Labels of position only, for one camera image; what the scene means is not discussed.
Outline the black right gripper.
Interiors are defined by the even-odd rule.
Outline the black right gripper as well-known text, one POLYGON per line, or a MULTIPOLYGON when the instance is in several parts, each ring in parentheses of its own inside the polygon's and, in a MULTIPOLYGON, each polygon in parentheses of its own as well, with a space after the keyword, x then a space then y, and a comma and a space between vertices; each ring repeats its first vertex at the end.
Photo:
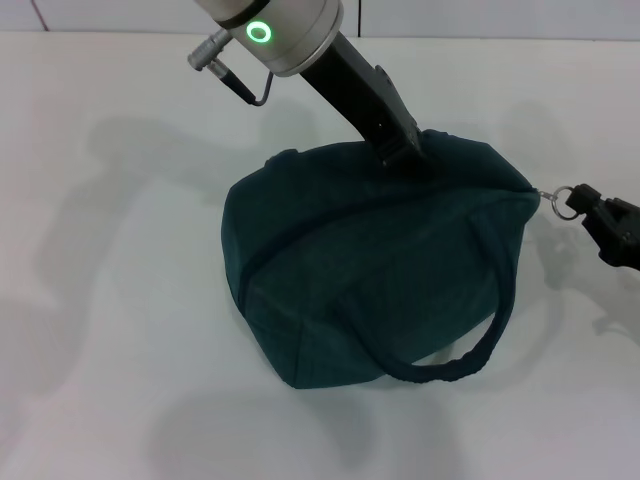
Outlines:
POLYGON ((575 215, 592 222, 582 226, 599 248, 599 257, 615 268, 640 271, 639 241, 631 233, 618 233, 607 225, 638 225, 639 207, 620 198, 604 198, 587 184, 571 188, 565 202, 575 215))

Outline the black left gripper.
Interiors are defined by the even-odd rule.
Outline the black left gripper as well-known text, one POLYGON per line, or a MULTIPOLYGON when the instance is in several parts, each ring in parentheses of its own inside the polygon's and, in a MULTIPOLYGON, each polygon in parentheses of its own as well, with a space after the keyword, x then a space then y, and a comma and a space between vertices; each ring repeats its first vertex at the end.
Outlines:
POLYGON ((301 76, 361 134, 387 171, 439 173, 389 76, 381 66, 371 66, 343 34, 301 76))

